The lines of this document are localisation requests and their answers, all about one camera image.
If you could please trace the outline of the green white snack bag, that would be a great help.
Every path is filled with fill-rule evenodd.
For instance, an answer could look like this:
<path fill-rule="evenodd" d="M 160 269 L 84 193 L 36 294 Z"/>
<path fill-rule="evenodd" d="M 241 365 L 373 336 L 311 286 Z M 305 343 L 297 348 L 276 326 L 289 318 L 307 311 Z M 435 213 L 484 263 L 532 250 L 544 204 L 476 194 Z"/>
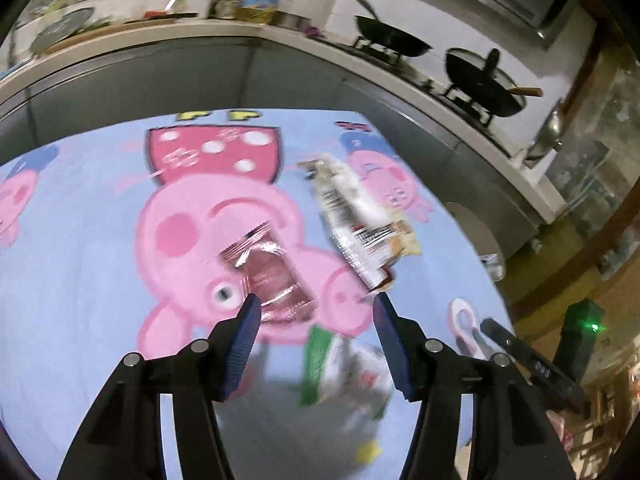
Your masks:
<path fill-rule="evenodd" d="M 335 405 L 348 426 L 375 432 L 384 418 L 394 383 L 382 350 L 312 326 L 304 348 L 299 405 Z"/>

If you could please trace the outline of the black frying pan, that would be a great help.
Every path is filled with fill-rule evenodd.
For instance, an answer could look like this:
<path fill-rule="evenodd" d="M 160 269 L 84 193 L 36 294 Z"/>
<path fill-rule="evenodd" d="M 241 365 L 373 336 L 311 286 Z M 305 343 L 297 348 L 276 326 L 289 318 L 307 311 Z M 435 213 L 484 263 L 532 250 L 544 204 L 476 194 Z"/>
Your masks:
<path fill-rule="evenodd" d="M 360 36 L 369 44 L 377 44 L 385 50 L 396 52 L 407 58 L 420 58 L 433 47 L 422 39 L 395 26 L 384 23 L 368 0 L 354 0 L 370 16 L 356 15 L 355 20 Z"/>

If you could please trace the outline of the wooden cutting board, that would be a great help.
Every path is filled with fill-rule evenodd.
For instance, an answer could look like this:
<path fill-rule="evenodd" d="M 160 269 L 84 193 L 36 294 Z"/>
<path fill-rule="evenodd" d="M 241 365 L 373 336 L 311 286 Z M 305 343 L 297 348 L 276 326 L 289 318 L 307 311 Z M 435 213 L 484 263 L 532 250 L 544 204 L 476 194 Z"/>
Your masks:
<path fill-rule="evenodd" d="M 104 36 L 118 34 L 119 32 L 129 32 L 130 30 L 138 30 L 160 25 L 169 25 L 175 21 L 174 18 L 148 18 L 147 20 L 134 21 L 119 25 L 105 25 L 84 32 L 78 32 L 70 38 L 57 42 L 51 47 L 43 51 L 43 55 L 51 55 L 56 52 L 68 49 L 83 42 L 98 39 Z"/>

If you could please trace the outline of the pink foil snack wrapper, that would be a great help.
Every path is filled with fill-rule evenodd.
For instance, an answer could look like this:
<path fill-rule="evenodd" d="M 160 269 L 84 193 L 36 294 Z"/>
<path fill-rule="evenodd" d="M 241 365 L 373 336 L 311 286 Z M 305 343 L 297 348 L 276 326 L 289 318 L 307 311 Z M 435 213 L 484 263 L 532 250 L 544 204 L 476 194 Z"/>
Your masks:
<path fill-rule="evenodd" d="M 256 226 L 219 257 L 242 275 L 244 292 L 259 298 L 264 324 L 288 325 L 311 320 L 316 310 L 314 296 L 271 223 Z"/>

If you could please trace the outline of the black wok with lid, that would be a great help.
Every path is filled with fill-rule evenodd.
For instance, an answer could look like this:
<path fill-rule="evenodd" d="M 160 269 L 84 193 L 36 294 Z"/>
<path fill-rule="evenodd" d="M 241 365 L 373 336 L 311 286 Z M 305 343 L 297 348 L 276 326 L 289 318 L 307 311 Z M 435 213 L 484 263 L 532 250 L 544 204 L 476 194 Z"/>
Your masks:
<path fill-rule="evenodd" d="M 469 110 L 478 105 L 490 118 L 511 117 L 526 107 L 527 98 L 542 98 L 541 88 L 520 87 L 500 67 L 501 53 L 491 49 L 486 56 L 463 48 L 450 48 L 445 56 L 450 85 L 444 97 Z"/>

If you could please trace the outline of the red white snack wrapper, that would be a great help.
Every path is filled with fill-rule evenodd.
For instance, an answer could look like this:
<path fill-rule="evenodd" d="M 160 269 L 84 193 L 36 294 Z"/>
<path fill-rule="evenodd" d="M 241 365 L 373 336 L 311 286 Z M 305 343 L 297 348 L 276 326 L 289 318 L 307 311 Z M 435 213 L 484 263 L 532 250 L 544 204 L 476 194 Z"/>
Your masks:
<path fill-rule="evenodd" d="M 416 232 L 398 206 L 376 198 L 344 162 L 325 154 L 297 164 L 310 182 L 333 245 L 367 292 L 386 292 L 394 280 L 392 266 L 418 256 Z"/>

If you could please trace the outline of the round black grid lid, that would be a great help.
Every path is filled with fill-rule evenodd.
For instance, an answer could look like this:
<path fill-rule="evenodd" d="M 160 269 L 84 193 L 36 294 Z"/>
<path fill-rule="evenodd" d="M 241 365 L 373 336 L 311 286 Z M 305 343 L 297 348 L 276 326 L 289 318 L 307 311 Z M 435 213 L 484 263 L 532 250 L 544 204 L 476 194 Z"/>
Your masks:
<path fill-rule="evenodd" d="M 54 44 L 72 36 L 88 23 L 93 14 L 94 9 L 91 6 L 68 12 L 35 36 L 29 47 L 30 54 L 32 56 L 42 55 Z"/>

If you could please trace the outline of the black device green light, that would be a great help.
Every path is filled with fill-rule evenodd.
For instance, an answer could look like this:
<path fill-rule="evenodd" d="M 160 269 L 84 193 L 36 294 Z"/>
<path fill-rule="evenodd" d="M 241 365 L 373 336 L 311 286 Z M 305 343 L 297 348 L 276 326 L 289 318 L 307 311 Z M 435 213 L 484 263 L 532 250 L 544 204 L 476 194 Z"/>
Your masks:
<path fill-rule="evenodd" d="M 553 364 L 576 384 L 585 375 L 604 315 L 605 312 L 588 298 L 566 310 Z"/>

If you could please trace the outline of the black gas stove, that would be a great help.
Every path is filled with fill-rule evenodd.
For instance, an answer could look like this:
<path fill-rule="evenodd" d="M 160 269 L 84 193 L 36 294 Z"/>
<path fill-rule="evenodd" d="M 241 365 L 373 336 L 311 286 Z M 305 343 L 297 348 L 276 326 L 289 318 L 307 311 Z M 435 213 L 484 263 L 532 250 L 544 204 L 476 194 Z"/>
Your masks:
<path fill-rule="evenodd" d="M 393 74 L 409 86 L 425 94 L 430 99 L 439 102 L 440 105 L 448 108 L 448 110 L 451 110 L 509 158 L 513 158 L 518 152 L 518 149 L 498 133 L 492 124 L 495 118 L 501 117 L 490 118 L 486 110 L 478 105 L 474 105 L 469 110 L 467 107 L 445 98 L 444 92 L 450 83 L 448 86 L 443 86 L 435 79 L 420 74 L 396 52 L 382 49 L 380 46 L 375 46 L 374 44 L 369 44 L 367 40 L 362 37 L 358 37 L 353 44 L 341 44 L 340 42 L 326 38 L 314 38 L 314 41 L 321 42 L 326 46 L 331 46 L 334 49 L 356 56 L 356 58 L 361 58 L 363 61 L 367 61 L 370 64 L 378 66 L 381 70 Z"/>

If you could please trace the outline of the grey cabinet fronts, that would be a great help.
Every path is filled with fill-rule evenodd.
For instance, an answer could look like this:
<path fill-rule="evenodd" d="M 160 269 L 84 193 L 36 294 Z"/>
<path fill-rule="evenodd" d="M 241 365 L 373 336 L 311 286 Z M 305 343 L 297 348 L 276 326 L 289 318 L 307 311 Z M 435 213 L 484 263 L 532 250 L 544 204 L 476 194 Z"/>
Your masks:
<path fill-rule="evenodd" d="M 544 226 L 499 169 L 502 153 L 482 154 L 482 136 L 439 102 L 380 70 L 359 75 L 265 39 L 159 41 L 39 76 L 1 101 L 1 157 L 127 120 L 232 107 L 363 115 L 439 200 L 483 221 L 506 256 Z"/>

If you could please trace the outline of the beige trash bin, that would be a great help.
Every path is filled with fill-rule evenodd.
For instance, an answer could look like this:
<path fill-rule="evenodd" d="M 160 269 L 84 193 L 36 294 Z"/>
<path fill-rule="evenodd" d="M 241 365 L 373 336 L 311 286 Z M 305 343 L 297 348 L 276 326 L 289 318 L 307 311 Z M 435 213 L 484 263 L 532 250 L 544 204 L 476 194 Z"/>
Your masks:
<path fill-rule="evenodd" d="M 491 279 L 495 283 L 502 281 L 506 276 L 506 262 L 502 250 L 488 226 L 481 222 L 472 211 L 460 204 L 448 202 L 445 204 L 445 208 L 457 221 L 458 226 L 474 247 Z"/>

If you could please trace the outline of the steel pot lid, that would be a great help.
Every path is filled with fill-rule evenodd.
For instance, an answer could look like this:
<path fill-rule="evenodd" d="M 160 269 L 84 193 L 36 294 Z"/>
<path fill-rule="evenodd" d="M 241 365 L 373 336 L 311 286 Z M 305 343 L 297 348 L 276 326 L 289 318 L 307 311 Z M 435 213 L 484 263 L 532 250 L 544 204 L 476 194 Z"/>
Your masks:
<path fill-rule="evenodd" d="M 533 143 L 529 145 L 524 159 L 524 164 L 528 168 L 535 167 L 551 150 L 555 150 L 562 145 L 561 138 L 565 122 L 563 105 L 562 100 L 555 103 L 555 106 L 538 130 Z"/>

